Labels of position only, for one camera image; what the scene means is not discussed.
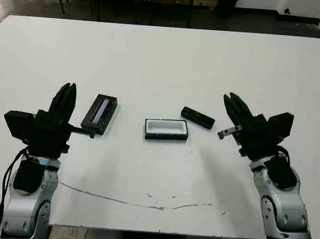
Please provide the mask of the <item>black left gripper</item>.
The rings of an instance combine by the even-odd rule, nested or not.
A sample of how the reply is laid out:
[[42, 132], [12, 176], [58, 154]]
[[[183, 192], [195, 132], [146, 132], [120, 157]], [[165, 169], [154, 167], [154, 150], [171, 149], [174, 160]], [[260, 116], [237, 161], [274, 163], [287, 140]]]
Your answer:
[[49, 112], [38, 110], [27, 143], [32, 156], [57, 159], [68, 153], [70, 146], [67, 142], [73, 132], [92, 139], [95, 137], [94, 131], [69, 124], [76, 96], [76, 84], [66, 83], [53, 97]]

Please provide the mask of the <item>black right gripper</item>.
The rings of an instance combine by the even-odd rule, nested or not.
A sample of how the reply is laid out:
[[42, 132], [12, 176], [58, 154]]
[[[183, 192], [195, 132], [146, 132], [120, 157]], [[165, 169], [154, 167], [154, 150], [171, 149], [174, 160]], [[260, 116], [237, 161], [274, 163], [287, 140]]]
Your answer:
[[251, 161], [273, 155], [284, 138], [284, 115], [275, 115], [268, 120], [264, 115], [253, 116], [246, 103], [235, 93], [223, 96], [225, 109], [234, 126], [218, 132], [224, 139], [233, 135], [241, 146], [239, 153]]

